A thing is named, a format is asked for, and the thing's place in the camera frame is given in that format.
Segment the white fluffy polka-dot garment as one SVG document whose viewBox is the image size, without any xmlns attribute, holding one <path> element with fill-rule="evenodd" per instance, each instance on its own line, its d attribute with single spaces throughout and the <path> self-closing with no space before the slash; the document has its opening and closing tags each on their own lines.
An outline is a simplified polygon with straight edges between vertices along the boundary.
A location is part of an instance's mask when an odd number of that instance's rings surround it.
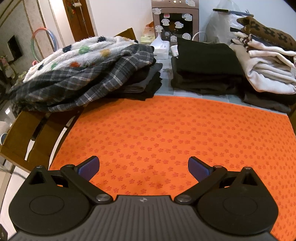
<svg viewBox="0 0 296 241">
<path fill-rule="evenodd" d="M 118 54 L 126 47 L 136 44 L 135 40 L 126 37 L 91 37 L 60 48 L 40 63 L 32 66 L 23 82 L 62 68 L 88 67 L 100 63 L 109 57 Z"/>
</svg>

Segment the black folded clothes left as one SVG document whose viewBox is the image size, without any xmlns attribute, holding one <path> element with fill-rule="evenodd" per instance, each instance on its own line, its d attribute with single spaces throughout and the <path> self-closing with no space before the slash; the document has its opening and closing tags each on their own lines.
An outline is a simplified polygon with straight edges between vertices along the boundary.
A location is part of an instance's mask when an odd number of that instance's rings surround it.
<svg viewBox="0 0 296 241">
<path fill-rule="evenodd" d="M 107 98 L 127 98 L 145 101 L 154 97 L 154 94 L 162 86 L 161 69 L 162 63 L 154 62 L 152 65 L 138 69 L 131 75 L 122 87 L 109 93 Z"/>
</svg>

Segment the wooden chair left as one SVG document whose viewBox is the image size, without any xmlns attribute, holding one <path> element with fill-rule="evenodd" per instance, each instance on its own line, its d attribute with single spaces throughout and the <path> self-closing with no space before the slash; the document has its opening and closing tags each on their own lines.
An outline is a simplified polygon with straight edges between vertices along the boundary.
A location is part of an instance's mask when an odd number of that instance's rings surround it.
<svg viewBox="0 0 296 241">
<path fill-rule="evenodd" d="M 82 108 L 58 113 L 22 111 L 1 145 L 1 156 L 30 172 L 36 166 L 49 168 L 50 156 L 62 130 L 72 127 Z"/>
</svg>

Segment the dark grey folded garment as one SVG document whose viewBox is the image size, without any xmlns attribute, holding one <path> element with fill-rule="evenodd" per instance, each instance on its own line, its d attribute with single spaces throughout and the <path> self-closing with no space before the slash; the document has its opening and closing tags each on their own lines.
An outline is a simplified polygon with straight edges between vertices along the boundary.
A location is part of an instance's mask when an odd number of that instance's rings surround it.
<svg viewBox="0 0 296 241">
<path fill-rule="evenodd" d="M 275 94 L 270 92 L 245 92 L 238 95 L 245 103 L 289 113 L 290 106 L 295 104 L 295 94 Z"/>
</svg>

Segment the orange patterned table mat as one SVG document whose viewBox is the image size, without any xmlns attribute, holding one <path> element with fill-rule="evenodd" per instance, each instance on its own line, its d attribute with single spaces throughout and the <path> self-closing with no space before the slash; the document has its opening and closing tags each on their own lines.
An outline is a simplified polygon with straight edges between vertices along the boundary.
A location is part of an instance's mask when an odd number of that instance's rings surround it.
<svg viewBox="0 0 296 241">
<path fill-rule="evenodd" d="M 176 96 L 89 104 L 51 169 L 100 161 L 91 182 L 117 195 L 176 196 L 196 184 L 195 156 L 230 171 L 255 170 L 276 201 L 272 234 L 295 240 L 295 134 L 288 116 L 225 102 Z"/>
</svg>

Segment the grey plaid shirt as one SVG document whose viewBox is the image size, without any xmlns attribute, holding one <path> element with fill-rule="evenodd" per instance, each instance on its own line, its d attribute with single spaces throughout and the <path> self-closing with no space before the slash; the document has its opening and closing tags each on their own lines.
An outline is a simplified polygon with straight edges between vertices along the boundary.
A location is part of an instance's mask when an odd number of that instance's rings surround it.
<svg viewBox="0 0 296 241">
<path fill-rule="evenodd" d="M 154 63 L 152 46 L 134 44 L 102 63 L 52 70 L 12 88 L 11 110 L 15 116 L 24 110 L 69 111 L 120 89 L 137 71 Z"/>
</svg>

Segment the cream folded garment stack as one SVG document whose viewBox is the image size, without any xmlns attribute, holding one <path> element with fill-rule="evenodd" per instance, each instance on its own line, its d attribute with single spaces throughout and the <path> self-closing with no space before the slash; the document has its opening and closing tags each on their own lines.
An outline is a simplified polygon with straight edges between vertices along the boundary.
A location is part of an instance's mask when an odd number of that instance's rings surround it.
<svg viewBox="0 0 296 241">
<path fill-rule="evenodd" d="M 230 48 L 256 91 L 295 94 L 295 51 L 260 42 L 252 34 L 234 35 Z"/>
</svg>

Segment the black folded garment centre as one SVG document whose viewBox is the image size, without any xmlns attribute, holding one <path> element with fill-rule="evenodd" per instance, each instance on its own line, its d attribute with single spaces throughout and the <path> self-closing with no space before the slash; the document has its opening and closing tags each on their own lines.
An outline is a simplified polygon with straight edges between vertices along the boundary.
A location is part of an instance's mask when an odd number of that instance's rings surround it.
<svg viewBox="0 0 296 241">
<path fill-rule="evenodd" d="M 235 94 L 246 81 L 235 52 L 226 44 L 178 39 L 178 57 L 171 58 L 172 88 L 198 94 Z"/>
</svg>

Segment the colourful hula hoop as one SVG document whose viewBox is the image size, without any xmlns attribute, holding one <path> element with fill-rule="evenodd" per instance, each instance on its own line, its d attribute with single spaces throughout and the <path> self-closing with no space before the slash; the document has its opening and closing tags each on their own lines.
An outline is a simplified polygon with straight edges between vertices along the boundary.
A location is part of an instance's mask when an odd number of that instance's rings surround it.
<svg viewBox="0 0 296 241">
<path fill-rule="evenodd" d="M 33 32 L 30 47 L 37 62 L 40 62 L 58 49 L 54 34 L 45 27 L 37 28 Z"/>
</svg>

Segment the brown patterned knit garment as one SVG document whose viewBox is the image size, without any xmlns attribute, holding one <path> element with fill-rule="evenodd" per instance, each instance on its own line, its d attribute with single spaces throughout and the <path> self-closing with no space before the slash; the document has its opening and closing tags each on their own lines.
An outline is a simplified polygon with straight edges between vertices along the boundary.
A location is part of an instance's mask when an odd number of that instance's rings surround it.
<svg viewBox="0 0 296 241">
<path fill-rule="evenodd" d="M 237 23 L 243 25 L 241 31 L 247 35 L 254 35 L 269 44 L 285 50 L 295 51 L 295 39 L 281 30 L 266 27 L 251 16 L 238 18 Z"/>
</svg>

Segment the white tissue box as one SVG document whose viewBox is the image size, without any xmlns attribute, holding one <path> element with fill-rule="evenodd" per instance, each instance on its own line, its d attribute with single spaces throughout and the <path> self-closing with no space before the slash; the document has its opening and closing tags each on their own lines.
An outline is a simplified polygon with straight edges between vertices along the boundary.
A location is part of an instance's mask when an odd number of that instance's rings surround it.
<svg viewBox="0 0 296 241">
<path fill-rule="evenodd" d="M 166 60 L 169 57 L 170 42 L 163 41 L 160 34 L 156 39 L 151 43 L 151 46 L 154 48 L 154 57 L 156 60 Z"/>
</svg>

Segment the white plastic bag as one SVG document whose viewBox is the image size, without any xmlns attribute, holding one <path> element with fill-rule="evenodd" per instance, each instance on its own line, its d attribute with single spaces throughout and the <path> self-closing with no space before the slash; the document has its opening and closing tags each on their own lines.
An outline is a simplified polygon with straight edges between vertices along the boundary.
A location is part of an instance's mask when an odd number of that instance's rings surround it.
<svg viewBox="0 0 296 241">
<path fill-rule="evenodd" d="M 242 25 L 237 23 L 237 19 L 245 17 L 244 12 L 240 11 L 234 1 L 220 1 L 215 9 L 234 11 L 235 13 L 239 13 L 239 15 L 222 11 L 212 11 L 205 28 L 206 42 L 230 45 L 231 40 L 235 38 L 235 35 L 230 32 L 230 28 L 242 28 Z"/>
</svg>

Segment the wooden chair behind table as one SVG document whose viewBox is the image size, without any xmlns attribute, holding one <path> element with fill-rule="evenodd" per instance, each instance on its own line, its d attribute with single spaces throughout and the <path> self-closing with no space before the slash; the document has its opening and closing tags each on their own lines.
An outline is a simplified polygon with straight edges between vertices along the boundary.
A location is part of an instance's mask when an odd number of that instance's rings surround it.
<svg viewBox="0 0 296 241">
<path fill-rule="evenodd" d="M 128 28 L 125 31 L 117 34 L 117 36 L 128 38 L 128 39 L 131 39 L 131 40 L 136 40 L 136 36 L 135 36 L 134 31 L 133 31 L 133 28 Z"/>
</svg>

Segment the pink water dispenser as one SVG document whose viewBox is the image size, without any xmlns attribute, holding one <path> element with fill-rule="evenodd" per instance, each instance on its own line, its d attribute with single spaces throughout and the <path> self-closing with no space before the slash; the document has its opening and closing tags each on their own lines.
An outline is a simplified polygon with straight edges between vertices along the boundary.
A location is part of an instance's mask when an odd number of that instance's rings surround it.
<svg viewBox="0 0 296 241">
<path fill-rule="evenodd" d="M 179 38 L 198 40 L 199 1 L 151 1 L 155 36 L 174 45 Z"/>
</svg>

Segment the wall television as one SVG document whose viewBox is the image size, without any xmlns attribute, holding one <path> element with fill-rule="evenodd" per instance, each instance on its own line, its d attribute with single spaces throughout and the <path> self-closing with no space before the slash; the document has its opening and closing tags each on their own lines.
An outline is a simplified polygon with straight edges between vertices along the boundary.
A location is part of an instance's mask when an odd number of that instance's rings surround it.
<svg viewBox="0 0 296 241">
<path fill-rule="evenodd" d="M 15 62 L 16 60 L 20 59 L 20 57 L 23 56 L 22 54 L 22 50 L 19 46 L 19 43 L 15 37 L 15 35 L 13 35 L 9 40 L 8 40 L 8 48 L 11 52 L 12 55 L 12 60 L 11 62 Z"/>
</svg>

